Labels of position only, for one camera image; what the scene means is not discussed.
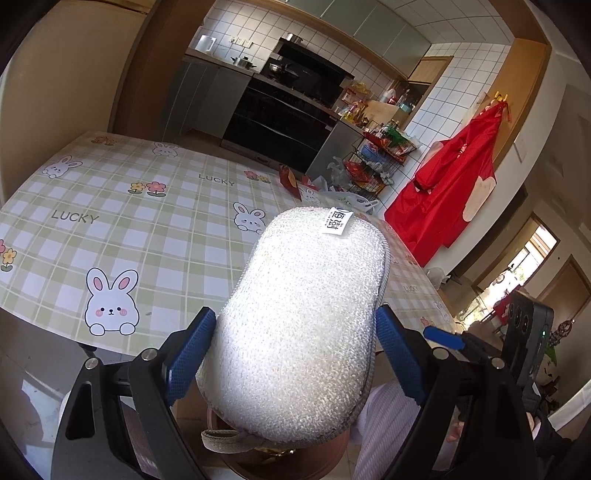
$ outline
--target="table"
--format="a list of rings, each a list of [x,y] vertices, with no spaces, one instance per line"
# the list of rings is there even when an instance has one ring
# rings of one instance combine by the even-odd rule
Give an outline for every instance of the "table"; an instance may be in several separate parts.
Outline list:
[[[304,193],[301,202],[278,176],[176,145],[88,132],[0,210],[0,306],[80,343],[130,355],[159,347],[203,306],[221,310],[273,217],[336,206]],[[368,219],[392,254],[384,301],[406,327],[450,329],[404,244]]]

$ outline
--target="white kettle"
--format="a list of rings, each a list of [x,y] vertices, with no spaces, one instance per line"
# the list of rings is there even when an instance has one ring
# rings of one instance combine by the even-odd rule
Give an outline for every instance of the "white kettle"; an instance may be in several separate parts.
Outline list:
[[[208,55],[211,55],[213,53],[213,46],[215,45],[216,41],[217,41],[217,38],[215,38],[215,37],[209,37],[208,35],[201,35],[201,38],[197,42],[197,47],[195,47],[195,49],[202,51],[203,53],[206,53]]]

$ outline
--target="white scrubbing sponge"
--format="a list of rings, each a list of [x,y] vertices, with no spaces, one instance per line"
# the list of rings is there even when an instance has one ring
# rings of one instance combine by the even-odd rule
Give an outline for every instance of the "white scrubbing sponge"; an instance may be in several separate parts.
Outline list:
[[[328,212],[295,208],[267,226],[197,373],[224,421],[278,444],[343,432],[373,376],[388,244],[356,217],[342,236],[323,233]]]

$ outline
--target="tiled wall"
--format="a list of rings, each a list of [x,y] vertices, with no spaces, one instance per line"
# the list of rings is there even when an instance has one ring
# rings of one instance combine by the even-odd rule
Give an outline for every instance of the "tiled wall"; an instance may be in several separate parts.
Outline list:
[[[490,42],[514,37],[488,0],[381,0],[433,43]]]
[[[377,97],[392,83],[388,75],[337,41],[289,17],[244,2],[217,0],[190,47],[195,48],[201,35],[211,35],[217,38],[213,56],[230,63],[231,57],[248,56],[257,66],[255,70],[260,71],[277,40],[288,33],[299,35],[304,39],[303,46],[355,75],[355,79],[364,82]],[[243,48],[232,44],[231,37],[251,40],[252,46]]]
[[[385,208],[413,177],[429,146],[438,140],[451,138],[461,130],[460,122],[477,95],[489,90],[510,48],[490,43],[441,43],[431,46],[427,56],[454,58],[405,130],[418,139],[420,147],[411,152],[394,174],[394,185],[387,186],[380,194]],[[380,212],[383,213],[385,208],[382,207]]]

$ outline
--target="screw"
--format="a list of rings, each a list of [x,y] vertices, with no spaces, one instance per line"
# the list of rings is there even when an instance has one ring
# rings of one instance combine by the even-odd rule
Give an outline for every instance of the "screw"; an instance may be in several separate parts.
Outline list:
[[[146,361],[154,360],[156,355],[158,355],[158,351],[155,348],[147,348],[142,352],[142,359]]]
[[[491,360],[491,364],[493,367],[495,367],[497,370],[500,370],[501,368],[505,368],[505,362],[503,361],[502,358],[493,358]]]
[[[94,367],[96,367],[99,364],[99,361],[97,358],[89,358],[86,362],[84,362],[84,366],[86,367],[86,369],[88,370],[92,370]]]
[[[449,357],[449,352],[444,348],[433,349],[433,356],[439,360],[446,360]]]

